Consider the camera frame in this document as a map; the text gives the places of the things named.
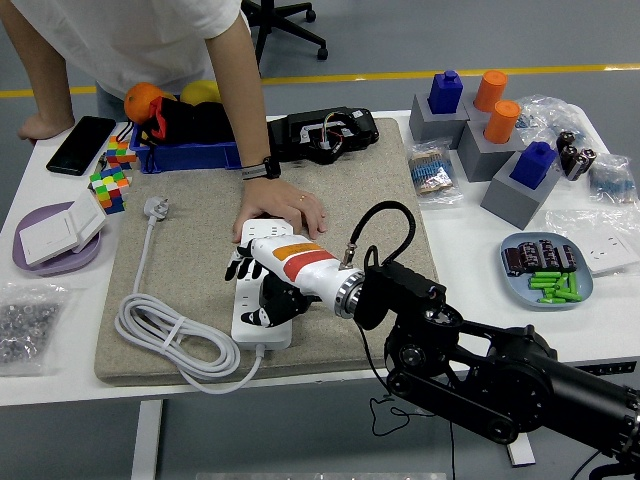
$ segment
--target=gray floor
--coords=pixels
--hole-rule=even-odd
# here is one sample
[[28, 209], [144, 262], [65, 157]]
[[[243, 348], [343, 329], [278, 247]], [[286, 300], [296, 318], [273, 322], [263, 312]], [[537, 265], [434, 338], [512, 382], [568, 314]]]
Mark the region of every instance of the gray floor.
[[[307, 27], [327, 39], [329, 59], [319, 62], [315, 46], [275, 32], [267, 40], [263, 77], [640, 63], [640, 3], [634, 0], [318, 0], [314, 8], [318, 19]], [[296, 18], [303, 23], [302, 15]], [[0, 91], [29, 87], [3, 29], [0, 65]], [[73, 86], [92, 84], [69, 70]], [[539, 93], [579, 105], [611, 152], [634, 158], [639, 80], [635, 70], [512, 75], [505, 97]], [[473, 89], [479, 78], [463, 81]], [[399, 110], [411, 108], [414, 93], [429, 86], [428, 78], [285, 83], [266, 87], [265, 95], [273, 115], [338, 105]], [[78, 118], [95, 114], [92, 95], [76, 95], [73, 103]], [[34, 111], [32, 98], [0, 98], [0, 225], [31, 151], [15, 132]], [[640, 387], [635, 376], [617, 380]], [[448, 424], [418, 418], [396, 434], [374, 437], [368, 401], [379, 395], [375, 382], [356, 382], [172, 399], [159, 478], [213, 471], [444, 471], [450, 478]], [[2, 410], [0, 478], [126, 478], [137, 408], [135, 402], [98, 402]], [[392, 425], [389, 415], [380, 415]], [[541, 429], [531, 435], [538, 465], [512, 469], [502, 447], [457, 427], [455, 435], [461, 479], [569, 478], [591, 453]]]

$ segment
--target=white table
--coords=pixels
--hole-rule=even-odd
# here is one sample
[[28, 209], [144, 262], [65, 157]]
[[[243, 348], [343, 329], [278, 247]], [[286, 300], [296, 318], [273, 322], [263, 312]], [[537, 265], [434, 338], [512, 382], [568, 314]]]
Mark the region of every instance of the white table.
[[[378, 112], [376, 116], [395, 118], [405, 143], [412, 141], [408, 111]], [[42, 279], [14, 265], [11, 250], [18, 222], [38, 207], [75, 200], [88, 184], [88, 174], [76, 178], [52, 174], [45, 169], [45, 164], [64, 138], [65, 134], [62, 134], [40, 141], [33, 151], [0, 233], [0, 282], [56, 283], [74, 289], [77, 295], [65, 310], [51, 345], [59, 368], [40, 377], [0, 377], [0, 406], [123, 397], [144, 399], [194, 391], [187, 386], [113, 387], [94, 375], [96, 340], [117, 247], [119, 215], [113, 215], [104, 230], [97, 258], [77, 272]], [[455, 154], [453, 157], [460, 189], [465, 196], [464, 205], [423, 210], [439, 280], [448, 288], [448, 303], [468, 320], [479, 323], [499, 327], [534, 324], [536, 330], [558, 350], [559, 358], [564, 362], [640, 355], [640, 322], [637, 321], [640, 276], [598, 278], [588, 302], [562, 311], [533, 311], [508, 295], [501, 278], [498, 247], [505, 237], [519, 230], [479, 206], [488, 184], [466, 182]], [[593, 208], [586, 188], [585, 179], [571, 184], [561, 182], [543, 209]], [[534, 221], [543, 214], [543, 211], [538, 212]], [[484, 340], [464, 338], [461, 344], [476, 353], [486, 353]], [[370, 371], [329, 372], [255, 380], [250, 385], [370, 376]]]

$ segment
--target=person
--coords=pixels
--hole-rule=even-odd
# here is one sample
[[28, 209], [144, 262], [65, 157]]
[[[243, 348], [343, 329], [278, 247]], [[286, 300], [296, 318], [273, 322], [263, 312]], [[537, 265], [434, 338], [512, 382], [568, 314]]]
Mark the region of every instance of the person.
[[[29, 77], [37, 113], [18, 135], [37, 141], [75, 124], [66, 62], [95, 78], [99, 115], [138, 82], [180, 93], [213, 77], [243, 167], [270, 155], [253, 42], [240, 0], [0, 0], [0, 18]], [[233, 241], [244, 221], [268, 214], [316, 239], [327, 229], [322, 203], [282, 178], [243, 181]]]

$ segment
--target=office chair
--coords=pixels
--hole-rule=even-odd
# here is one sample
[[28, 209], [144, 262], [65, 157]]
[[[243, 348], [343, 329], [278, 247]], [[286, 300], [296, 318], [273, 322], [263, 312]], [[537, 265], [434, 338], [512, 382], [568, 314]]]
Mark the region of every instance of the office chair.
[[260, 5], [249, 0], [243, 0], [242, 11], [246, 15], [250, 27], [260, 26], [258, 40], [256, 42], [256, 59], [258, 60], [258, 65], [260, 64], [264, 44], [267, 41], [267, 35], [271, 33], [272, 28], [279, 28], [292, 35], [320, 45], [317, 54], [318, 60], [327, 59], [329, 52], [327, 51], [327, 42], [324, 38], [318, 37], [285, 18], [295, 13], [306, 11], [307, 22], [311, 23], [315, 21], [316, 12], [313, 11], [311, 3], [306, 2], [285, 7], [276, 7], [274, 0], [261, 0]]

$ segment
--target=felt mat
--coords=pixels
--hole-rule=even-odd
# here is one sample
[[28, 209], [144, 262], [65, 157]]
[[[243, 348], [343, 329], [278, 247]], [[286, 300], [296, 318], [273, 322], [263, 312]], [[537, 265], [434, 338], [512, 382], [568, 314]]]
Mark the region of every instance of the felt mat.
[[[342, 258], [351, 233], [376, 203], [397, 200], [414, 213], [416, 236], [398, 261], [437, 281], [427, 234], [407, 166], [405, 147], [393, 119], [377, 119], [380, 140], [366, 150], [343, 154], [332, 165], [308, 160], [282, 164], [283, 178], [314, 193], [328, 214], [328, 232], [317, 240]], [[118, 250], [105, 302], [96, 347], [97, 377], [113, 385], [169, 385], [185, 383], [176, 367], [160, 355], [124, 340], [114, 317], [121, 300], [131, 293], [147, 230], [143, 206], [147, 198], [168, 198], [169, 215], [154, 229], [140, 292], [160, 300], [195, 321], [231, 334], [235, 280], [224, 273], [235, 245], [231, 227], [241, 198], [240, 172], [190, 170], [145, 175], [135, 172]], [[370, 245], [377, 245], [380, 261], [405, 239], [407, 220], [397, 210], [380, 212], [358, 240], [354, 266], [362, 267]], [[390, 312], [376, 329], [366, 332], [374, 364], [381, 367], [384, 341], [395, 314]], [[213, 359], [211, 345], [188, 339], [181, 344], [191, 354]], [[238, 370], [225, 380], [246, 375], [255, 359], [242, 351]], [[321, 303], [293, 320], [293, 339], [286, 350], [267, 352], [255, 378], [339, 372], [369, 368], [360, 333], [353, 320], [336, 317]]]

